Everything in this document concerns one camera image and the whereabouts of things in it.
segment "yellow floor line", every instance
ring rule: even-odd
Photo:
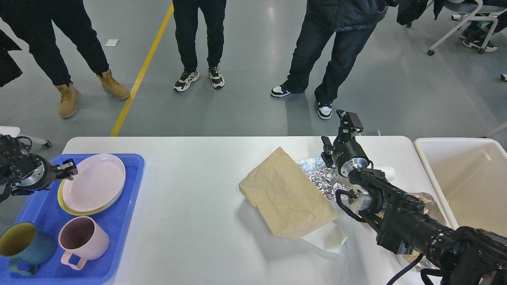
[[[157,36],[155,37],[155,40],[153,41],[152,47],[150,48],[150,51],[148,52],[148,56],[146,56],[146,59],[144,60],[144,63],[142,64],[142,68],[139,71],[139,74],[137,75],[137,79],[134,82],[134,86],[132,86],[132,89],[130,90],[130,97],[125,102],[125,105],[123,106],[123,109],[116,120],[116,124],[111,131],[110,136],[118,136],[118,133],[120,132],[120,129],[122,128],[123,122],[125,121],[125,118],[127,117],[128,111],[130,110],[130,106],[132,105],[132,102],[134,101],[135,95],[137,93],[137,90],[139,89],[139,86],[141,85],[142,79],[144,78],[144,75],[146,74],[146,70],[148,69],[148,66],[150,65],[150,62],[152,61],[153,55],[155,51],[157,50],[157,46],[160,42],[160,38],[164,34],[165,27],[167,26],[167,22],[169,22],[169,18],[171,18],[171,14],[174,10],[174,7],[169,7],[169,10],[167,11],[167,14],[165,15],[164,21],[160,25],[159,31],[157,33]]]

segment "sneaker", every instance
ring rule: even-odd
[[[128,97],[130,97],[130,92],[128,91],[128,89],[113,78],[111,69],[109,69],[106,72],[103,72],[101,75],[97,74],[97,77],[100,79],[102,87],[105,90],[111,92],[111,94],[115,99],[125,100]]]
[[[73,116],[78,110],[76,101],[81,96],[80,93],[74,88],[72,83],[68,86],[64,84],[55,87],[60,91],[61,95],[60,106],[58,106],[60,117],[65,119]]]
[[[331,103],[321,103],[317,104],[317,114],[321,119],[327,120],[331,118],[331,114],[333,113],[333,109],[331,109]]]
[[[178,92],[183,92],[190,87],[190,84],[201,77],[199,72],[196,70],[192,73],[183,71],[182,75],[174,84],[174,89]]]
[[[271,96],[273,97],[284,97],[289,95],[290,92],[285,89],[285,87],[282,85],[278,85],[275,88],[271,89]]]
[[[470,36],[466,40],[463,41],[463,44],[469,48],[481,49],[482,43],[486,39],[487,35],[488,35],[487,32],[480,30],[476,33],[470,34]],[[494,52],[497,49],[498,49],[498,47],[496,45],[492,44],[491,41],[489,41],[488,44],[486,45],[486,48],[484,49],[484,51],[485,52]]]
[[[477,32],[479,29],[481,29],[481,27],[479,26],[477,23],[470,23],[470,25],[468,25],[468,27],[466,27],[466,29],[459,35],[460,38],[466,40],[468,39],[468,37],[473,34],[474,32]]]
[[[220,89],[224,86],[224,76],[220,73],[220,67],[210,67],[208,69],[209,78],[211,79],[211,85],[214,89]]]

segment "dark teal mug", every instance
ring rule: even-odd
[[[10,259],[9,271],[23,276],[34,275],[39,265],[50,260],[55,252],[56,239],[30,222],[16,224],[0,237],[0,255]],[[30,270],[19,269],[19,262]]]

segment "white sticker on floor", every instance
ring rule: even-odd
[[[119,41],[120,41],[120,39],[109,39],[109,40],[107,40],[105,46],[106,47],[115,47]]]

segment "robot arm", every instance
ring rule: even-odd
[[[425,215],[421,200],[390,184],[382,171],[373,169],[355,140],[363,131],[357,114],[337,113],[341,119],[338,136],[332,145],[329,138],[322,137],[321,157],[327,167],[360,186],[356,191],[337,191],[338,205],[355,220],[368,223],[377,232],[378,245],[395,254],[411,254],[415,249],[440,268],[421,271],[426,285],[432,284],[427,275],[443,277],[442,285],[506,285],[507,238],[471,227],[453,230]],[[359,215],[342,202],[341,194],[348,196],[349,203],[362,199]]]
[[[10,195],[47,190],[55,180],[72,180],[73,175],[78,174],[74,160],[54,165],[41,156],[30,154],[31,145],[22,143],[21,138],[0,134],[0,187],[4,187],[0,202]]]

